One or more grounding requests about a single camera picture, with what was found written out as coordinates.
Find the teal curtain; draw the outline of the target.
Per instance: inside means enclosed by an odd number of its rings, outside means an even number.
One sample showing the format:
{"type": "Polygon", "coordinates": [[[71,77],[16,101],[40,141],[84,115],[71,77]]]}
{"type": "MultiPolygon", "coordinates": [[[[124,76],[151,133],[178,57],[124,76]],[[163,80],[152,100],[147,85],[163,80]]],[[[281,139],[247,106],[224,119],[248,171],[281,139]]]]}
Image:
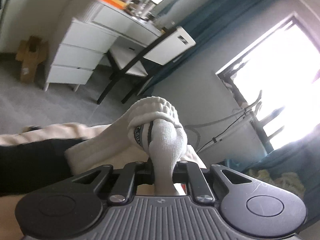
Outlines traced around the teal curtain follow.
{"type": "Polygon", "coordinates": [[[150,96],[155,85],[169,77],[197,54],[209,48],[217,37],[226,34],[233,24],[255,16],[276,0],[209,0],[180,22],[180,26],[194,39],[196,45],[176,60],[167,63],[142,89],[150,96]]]}
{"type": "Polygon", "coordinates": [[[303,202],[308,212],[303,229],[319,221],[319,126],[303,139],[272,151],[256,163],[244,164],[226,159],[222,164],[244,174],[249,169],[266,169],[272,179],[287,172],[298,174],[305,187],[303,202]]]}

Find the teal curtain right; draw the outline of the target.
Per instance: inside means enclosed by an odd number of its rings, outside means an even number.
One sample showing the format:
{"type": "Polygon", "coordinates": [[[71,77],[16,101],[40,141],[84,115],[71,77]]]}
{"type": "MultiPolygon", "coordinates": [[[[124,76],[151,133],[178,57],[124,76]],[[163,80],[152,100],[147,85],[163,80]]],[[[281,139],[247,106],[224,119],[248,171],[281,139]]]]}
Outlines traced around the teal curtain right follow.
{"type": "Polygon", "coordinates": [[[298,174],[305,187],[303,202],[308,212],[303,229],[319,221],[319,126],[303,139],[272,151],[256,163],[244,164],[226,159],[222,164],[244,174],[249,169],[266,169],[272,179],[287,172],[298,174]]]}

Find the striped bed blanket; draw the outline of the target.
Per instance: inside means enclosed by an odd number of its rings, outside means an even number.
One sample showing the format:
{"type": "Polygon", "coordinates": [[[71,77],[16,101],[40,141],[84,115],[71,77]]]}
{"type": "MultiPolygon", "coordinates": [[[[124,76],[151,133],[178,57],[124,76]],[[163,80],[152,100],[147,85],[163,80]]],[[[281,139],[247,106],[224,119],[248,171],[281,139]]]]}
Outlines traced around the striped bed blanket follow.
{"type": "Polygon", "coordinates": [[[122,168],[147,159],[156,169],[157,183],[142,187],[143,194],[168,194],[174,188],[169,171],[179,160],[204,167],[185,131],[164,120],[131,130],[114,124],[61,124],[2,135],[1,239],[22,237],[14,211],[25,194],[106,163],[122,168]]]}

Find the dark framed window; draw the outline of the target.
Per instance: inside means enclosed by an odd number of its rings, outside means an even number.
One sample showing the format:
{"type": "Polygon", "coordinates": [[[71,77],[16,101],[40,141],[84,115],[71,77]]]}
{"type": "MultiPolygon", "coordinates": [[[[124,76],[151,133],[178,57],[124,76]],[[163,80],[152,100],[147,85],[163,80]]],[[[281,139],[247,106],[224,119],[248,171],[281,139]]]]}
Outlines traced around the dark framed window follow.
{"type": "Polygon", "coordinates": [[[282,20],[217,72],[267,152],[319,125],[319,43],[296,14],[282,20]]]}

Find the cardboard box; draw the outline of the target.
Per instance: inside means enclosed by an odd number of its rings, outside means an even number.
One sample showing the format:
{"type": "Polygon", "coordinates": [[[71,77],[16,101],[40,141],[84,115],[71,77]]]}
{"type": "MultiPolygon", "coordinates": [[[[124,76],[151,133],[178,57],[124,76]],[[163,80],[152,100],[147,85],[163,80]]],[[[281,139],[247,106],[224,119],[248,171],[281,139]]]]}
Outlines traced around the cardboard box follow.
{"type": "Polygon", "coordinates": [[[30,36],[27,41],[20,41],[15,60],[22,63],[20,73],[22,83],[34,82],[38,65],[46,61],[48,47],[47,41],[43,42],[36,36],[30,36]]]}

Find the white black chair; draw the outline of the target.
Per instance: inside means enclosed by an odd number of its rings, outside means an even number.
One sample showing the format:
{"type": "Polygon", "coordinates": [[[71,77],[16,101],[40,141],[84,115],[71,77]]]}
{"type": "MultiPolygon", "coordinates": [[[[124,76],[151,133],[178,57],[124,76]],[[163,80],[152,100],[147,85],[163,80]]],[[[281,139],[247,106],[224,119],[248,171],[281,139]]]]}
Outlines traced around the white black chair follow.
{"type": "Polygon", "coordinates": [[[111,82],[99,96],[97,104],[101,104],[114,85],[123,78],[131,68],[136,64],[141,63],[141,59],[146,59],[164,66],[168,62],[181,56],[186,50],[195,46],[195,44],[196,42],[193,38],[182,27],[173,27],[144,48],[141,52],[136,54],[123,68],[121,68],[120,64],[116,62],[117,57],[113,51],[108,51],[107,57],[110,60],[110,63],[112,66],[116,66],[118,70],[111,74],[111,82]]]}

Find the teal curtain left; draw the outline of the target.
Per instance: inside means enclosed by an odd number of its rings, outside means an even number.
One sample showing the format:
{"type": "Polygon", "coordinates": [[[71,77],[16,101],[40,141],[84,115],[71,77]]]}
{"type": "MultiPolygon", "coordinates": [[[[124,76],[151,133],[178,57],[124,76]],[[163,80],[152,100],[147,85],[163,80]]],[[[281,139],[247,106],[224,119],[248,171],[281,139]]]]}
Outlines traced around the teal curtain left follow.
{"type": "Polygon", "coordinates": [[[209,0],[180,22],[180,26],[194,39],[196,45],[176,60],[167,63],[142,89],[150,96],[155,85],[169,77],[197,54],[209,48],[217,37],[226,34],[233,24],[255,16],[276,0],[209,0]]]}

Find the cream patterned fleece blanket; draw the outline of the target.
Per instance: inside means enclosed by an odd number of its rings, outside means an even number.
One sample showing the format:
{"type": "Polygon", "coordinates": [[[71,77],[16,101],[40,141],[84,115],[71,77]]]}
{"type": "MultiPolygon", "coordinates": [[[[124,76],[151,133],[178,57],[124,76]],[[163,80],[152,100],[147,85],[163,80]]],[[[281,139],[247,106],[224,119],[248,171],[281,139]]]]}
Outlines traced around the cream patterned fleece blanket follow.
{"type": "Polygon", "coordinates": [[[297,195],[300,199],[304,199],[305,187],[300,181],[298,174],[294,172],[282,173],[281,176],[276,179],[272,179],[270,173],[266,169],[249,169],[246,174],[255,179],[259,179],[281,189],[290,191],[291,193],[297,195]]]}

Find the white sweatpants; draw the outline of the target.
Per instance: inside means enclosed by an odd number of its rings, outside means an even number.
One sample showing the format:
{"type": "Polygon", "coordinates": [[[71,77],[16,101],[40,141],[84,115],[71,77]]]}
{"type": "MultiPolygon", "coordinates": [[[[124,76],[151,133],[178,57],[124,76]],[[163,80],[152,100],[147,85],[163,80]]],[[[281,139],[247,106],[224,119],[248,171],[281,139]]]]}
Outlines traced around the white sweatpants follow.
{"type": "Polygon", "coordinates": [[[177,196],[172,175],[187,151],[187,135],[175,107],[164,98],[140,99],[97,137],[69,148],[65,156],[73,174],[80,174],[131,146],[151,159],[155,194],[177,196]]]}

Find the white dressing table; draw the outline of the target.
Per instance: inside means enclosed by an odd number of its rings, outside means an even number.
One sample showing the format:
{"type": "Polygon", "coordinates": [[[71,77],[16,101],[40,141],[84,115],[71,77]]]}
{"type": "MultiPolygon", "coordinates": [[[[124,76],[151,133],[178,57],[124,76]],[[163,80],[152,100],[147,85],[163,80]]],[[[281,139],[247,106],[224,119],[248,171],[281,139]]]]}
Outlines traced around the white dressing table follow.
{"type": "Polygon", "coordinates": [[[70,0],[49,39],[44,90],[51,83],[85,85],[118,38],[146,47],[160,37],[152,24],[101,0],[70,0]]]}

